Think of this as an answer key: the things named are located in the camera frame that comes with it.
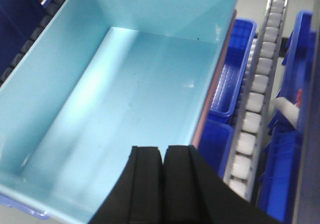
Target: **plastic bin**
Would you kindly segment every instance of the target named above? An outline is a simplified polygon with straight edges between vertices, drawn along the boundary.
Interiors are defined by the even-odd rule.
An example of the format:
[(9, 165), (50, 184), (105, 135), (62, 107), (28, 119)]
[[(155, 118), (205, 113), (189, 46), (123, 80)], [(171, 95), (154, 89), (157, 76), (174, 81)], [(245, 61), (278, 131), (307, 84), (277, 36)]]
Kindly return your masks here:
[(257, 24), (252, 20), (235, 20), (225, 64), (209, 111), (209, 119), (228, 123), (233, 115), (256, 28)]
[(236, 1), (67, 0), (0, 87), (0, 192), (84, 224), (132, 146), (190, 145)]
[[(297, 129), (303, 131), (306, 117), (306, 101), (309, 93), (309, 79), (312, 68), (313, 52), (315, 46), (315, 32), (311, 31), (312, 12), (300, 11), (296, 17), (294, 29), (288, 42), (288, 52), (283, 60), (285, 72), (278, 97), (285, 97), (290, 102), (297, 103), (297, 95), (302, 91), (302, 109), (300, 109)], [(289, 125), (287, 119), (276, 111), (269, 127), (275, 123)]]
[(274, 127), (258, 207), (285, 224), (292, 221), (301, 145), (299, 131), (285, 125)]
[(0, 76), (44, 15), (39, 0), (0, 0)]
[(233, 134), (231, 126), (208, 119), (198, 146), (199, 153), (221, 178), (226, 170)]

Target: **gray floor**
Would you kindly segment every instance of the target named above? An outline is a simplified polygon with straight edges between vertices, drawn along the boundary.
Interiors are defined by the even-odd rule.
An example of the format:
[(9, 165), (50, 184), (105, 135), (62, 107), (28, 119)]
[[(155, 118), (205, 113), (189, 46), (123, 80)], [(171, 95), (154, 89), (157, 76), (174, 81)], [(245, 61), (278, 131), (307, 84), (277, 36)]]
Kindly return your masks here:
[(18, 209), (0, 205), (1, 224), (62, 224), (52, 218), (40, 220)]

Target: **blue plastic bin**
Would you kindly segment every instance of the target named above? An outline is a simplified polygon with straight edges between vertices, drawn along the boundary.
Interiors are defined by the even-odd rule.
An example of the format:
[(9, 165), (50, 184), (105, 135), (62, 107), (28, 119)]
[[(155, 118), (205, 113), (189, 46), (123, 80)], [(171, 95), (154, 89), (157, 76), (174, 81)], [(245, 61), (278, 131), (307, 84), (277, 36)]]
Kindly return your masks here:
[[(315, 46), (315, 32), (311, 30), (312, 12), (300, 11), (296, 17), (294, 29), (289, 39), (288, 52), (283, 60), (285, 72), (278, 97), (285, 97), (292, 103), (297, 102), (297, 94), (302, 90), (302, 104), (300, 108), (297, 129), (304, 130), (307, 99), (309, 93), (309, 79), (312, 68), (313, 52)], [(289, 121), (276, 111), (269, 127), (275, 123), (290, 125)]]
[(233, 134), (231, 126), (208, 119), (198, 146), (199, 153), (221, 178), (226, 170)]
[(209, 119), (228, 123), (233, 115), (256, 28), (257, 24), (252, 20), (235, 20)]
[(132, 146), (192, 144), (236, 2), (67, 0), (0, 87), (0, 192), (85, 224)]
[(0, 0), (0, 76), (44, 15), (39, 0)]
[(274, 127), (258, 207), (285, 224), (292, 221), (301, 145), (299, 131), (285, 125)]

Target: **dark blue bin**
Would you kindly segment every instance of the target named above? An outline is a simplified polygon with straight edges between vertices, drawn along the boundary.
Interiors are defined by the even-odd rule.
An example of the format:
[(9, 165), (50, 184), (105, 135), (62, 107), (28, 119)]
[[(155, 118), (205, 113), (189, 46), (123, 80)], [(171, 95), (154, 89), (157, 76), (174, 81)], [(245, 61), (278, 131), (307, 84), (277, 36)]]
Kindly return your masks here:
[(286, 125), (274, 127), (258, 207), (285, 224), (292, 221), (301, 145), (299, 131)]
[[(300, 11), (296, 17), (294, 29), (289, 39), (288, 52), (283, 60), (285, 72), (278, 97), (285, 97), (297, 103), (297, 95), (301, 93), (301, 108), (297, 129), (303, 131), (309, 93), (309, 78), (312, 68), (316, 33), (311, 30), (312, 12)], [(290, 125), (289, 121), (276, 111), (269, 127), (275, 124)]]
[(0, 0), (0, 76), (44, 14), (39, 0)]
[(211, 120), (228, 123), (235, 111), (256, 27), (252, 20), (235, 20), (224, 67), (209, 111), (208, 118)]
[(207, 120), (198, 151), (222, 178), (225, 173), (234, 130), (231, 126)]

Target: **light blue plastic bin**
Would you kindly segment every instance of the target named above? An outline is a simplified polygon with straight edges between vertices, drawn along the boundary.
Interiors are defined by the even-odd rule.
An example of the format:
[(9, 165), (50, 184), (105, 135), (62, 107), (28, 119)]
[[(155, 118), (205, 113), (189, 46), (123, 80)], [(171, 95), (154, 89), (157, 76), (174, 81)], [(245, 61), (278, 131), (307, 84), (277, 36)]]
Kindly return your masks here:
[(0, 192), (68, 224), (132, 146), (189, 145), (236, 0), (67, 0), (0, 88)]

